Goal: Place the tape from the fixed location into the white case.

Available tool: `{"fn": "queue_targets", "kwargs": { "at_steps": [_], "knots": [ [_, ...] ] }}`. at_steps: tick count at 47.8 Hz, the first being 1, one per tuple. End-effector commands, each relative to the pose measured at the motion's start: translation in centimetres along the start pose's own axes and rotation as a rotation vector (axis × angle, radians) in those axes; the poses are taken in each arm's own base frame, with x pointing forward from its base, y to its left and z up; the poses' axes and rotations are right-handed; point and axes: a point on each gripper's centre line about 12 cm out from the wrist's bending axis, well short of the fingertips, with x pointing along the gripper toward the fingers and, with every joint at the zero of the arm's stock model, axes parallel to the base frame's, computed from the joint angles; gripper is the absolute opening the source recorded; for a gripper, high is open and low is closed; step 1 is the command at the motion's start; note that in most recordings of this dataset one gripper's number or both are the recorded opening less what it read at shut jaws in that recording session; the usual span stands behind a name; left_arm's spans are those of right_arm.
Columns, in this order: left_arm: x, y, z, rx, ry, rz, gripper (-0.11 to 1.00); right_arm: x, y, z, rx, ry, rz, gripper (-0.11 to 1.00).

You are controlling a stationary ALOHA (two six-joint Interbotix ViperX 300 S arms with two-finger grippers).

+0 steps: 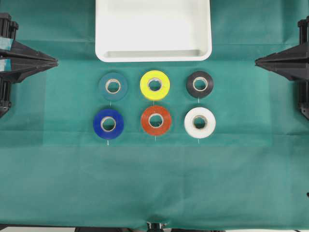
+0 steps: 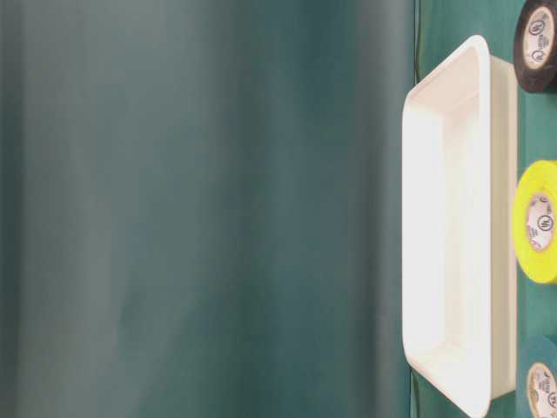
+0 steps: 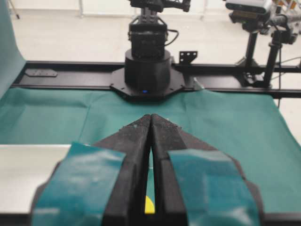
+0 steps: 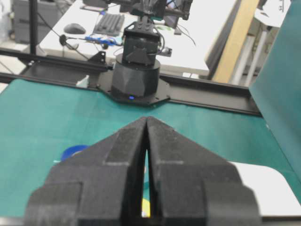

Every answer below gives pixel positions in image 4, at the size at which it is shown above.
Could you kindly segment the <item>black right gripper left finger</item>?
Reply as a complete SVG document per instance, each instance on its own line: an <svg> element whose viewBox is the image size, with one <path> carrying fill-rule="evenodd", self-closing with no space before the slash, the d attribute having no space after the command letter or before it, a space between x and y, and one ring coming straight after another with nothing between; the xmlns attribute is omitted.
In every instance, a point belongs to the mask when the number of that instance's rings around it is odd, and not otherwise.
<svg viewBox="0 0 301 226"><path fill-rule="evenodd" d="M147 119L53 166L30 196L27 226L129 226L141 215Z"/></svg>

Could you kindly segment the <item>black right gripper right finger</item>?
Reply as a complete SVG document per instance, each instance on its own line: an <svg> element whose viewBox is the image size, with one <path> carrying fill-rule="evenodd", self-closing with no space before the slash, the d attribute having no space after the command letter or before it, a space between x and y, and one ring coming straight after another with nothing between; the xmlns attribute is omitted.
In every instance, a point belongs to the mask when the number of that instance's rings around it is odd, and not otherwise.
<svg viewBox="0 0 301 226"><path fill-rule="evenodd" d="M254 192L224 158L148 117L156 211L165 226L259 226Z"/></svg>

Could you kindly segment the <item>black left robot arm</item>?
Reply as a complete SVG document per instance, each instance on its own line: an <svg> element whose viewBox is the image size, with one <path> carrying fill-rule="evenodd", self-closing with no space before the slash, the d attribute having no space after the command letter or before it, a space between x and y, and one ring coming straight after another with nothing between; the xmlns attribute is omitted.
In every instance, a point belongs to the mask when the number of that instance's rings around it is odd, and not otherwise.
<svg viewBox="0 0 301 226"><path fill-rule="evenodd" d="M123 31L123 52L116 57L111 93L129 99L149 97L158 89L160 62L156 59L165 48L165 39L154 25L154 20L175 16L188 20L191 0L183 0L170 7L167 0L116 0L137 16Z"/></svg>

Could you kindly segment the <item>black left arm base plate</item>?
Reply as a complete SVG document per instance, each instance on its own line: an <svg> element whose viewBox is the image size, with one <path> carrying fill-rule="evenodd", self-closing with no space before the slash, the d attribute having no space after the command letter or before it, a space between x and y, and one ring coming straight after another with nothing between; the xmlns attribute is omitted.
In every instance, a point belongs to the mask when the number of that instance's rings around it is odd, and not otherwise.
<svg viewBox="0 0 301 226"><path fill-rule="evenodd" d="M119 93L115 88L112 87L112 78L112 72L100 73L96 87L99 91L102 91L104 94L106 94L116 102L140 106L150 106L171 99L170 85L162 79L159 79L157 91L154 94L148 95L146 97L137 97L130 94Z"/></svg>

